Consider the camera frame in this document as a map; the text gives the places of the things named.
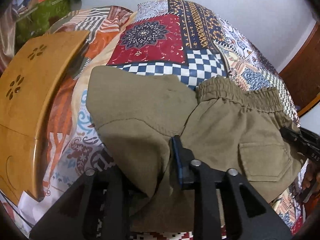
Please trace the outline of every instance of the elastic waistband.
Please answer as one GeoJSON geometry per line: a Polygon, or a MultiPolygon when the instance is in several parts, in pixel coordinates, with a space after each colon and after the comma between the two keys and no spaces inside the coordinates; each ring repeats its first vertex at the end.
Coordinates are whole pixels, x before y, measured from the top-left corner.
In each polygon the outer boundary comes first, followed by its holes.
{"type": "Polygon", "coordinates": [[[258,111],[268,113],[283,111],[276,88],[243,91],[230,79],[220,76],[203,81],[196,88],[196,93],[198,103],[223,98],[258,111]]]}

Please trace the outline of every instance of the flower-shaped cutout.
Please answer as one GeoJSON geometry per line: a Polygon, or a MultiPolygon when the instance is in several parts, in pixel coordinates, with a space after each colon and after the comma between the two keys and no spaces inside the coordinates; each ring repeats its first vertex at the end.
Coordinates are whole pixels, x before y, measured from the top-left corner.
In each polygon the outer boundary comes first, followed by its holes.
{"type": "Polygon", "coordinates": [[[33,50],[33,52],[28,56],[28,58],[29,58],[30,60],[33,60],[35,56],[40,56],[40,55],[44,52],[44,50],[45,50],[46,48],[47,48],[47,46],[44,46],[43,44],[40,45],[39,48],[35,48],[35,49],[33,50]]]}
{"type": "Polygon", "coordinates": [[[20,90],[20,85],[23,82],[24,77],[21,77],[21,75],[18,75],[15,81],[12,81],[9,85],[9,90],[7,92],[6,97],[9,97],[9,100],[13,98],[13,93],[18,93],[20,90]]]}

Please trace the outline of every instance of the yellow object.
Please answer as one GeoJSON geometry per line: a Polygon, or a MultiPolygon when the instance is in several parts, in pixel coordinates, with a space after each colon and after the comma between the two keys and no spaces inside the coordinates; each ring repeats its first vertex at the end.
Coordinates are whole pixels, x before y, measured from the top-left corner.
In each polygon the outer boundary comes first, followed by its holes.
{"type": "Polygon", "coordinates": [[[29,40],[0,78],[0,189],[15,205],[23,191],[39,197],[48,111],[88,34],[62,32],[29,40]]]}

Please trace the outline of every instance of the red fabric patch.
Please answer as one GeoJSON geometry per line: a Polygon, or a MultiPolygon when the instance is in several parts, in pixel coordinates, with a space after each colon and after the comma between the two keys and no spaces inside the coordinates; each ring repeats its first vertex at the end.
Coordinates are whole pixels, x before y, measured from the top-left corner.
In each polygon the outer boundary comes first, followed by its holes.
{"type": "Polygon", "coordinates": [[[143,61],[186,63],[179,16],[167,14],[128,25],[108,65],[143,61]]]}

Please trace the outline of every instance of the blue and white checkered fabric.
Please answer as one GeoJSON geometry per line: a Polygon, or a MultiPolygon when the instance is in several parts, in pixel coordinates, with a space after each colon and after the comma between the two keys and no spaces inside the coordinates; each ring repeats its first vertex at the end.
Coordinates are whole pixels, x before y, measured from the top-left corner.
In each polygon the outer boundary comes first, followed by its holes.
{"type": "Polygon", "coordinates": [[[227,76],[220,54],[212,54],[208,49],[187,50],[189,65],[170,62],[131,63],[114,66],[137,75],[177,75],[189,88],[195,89],[202,81],[217,75],[227,76]]]}

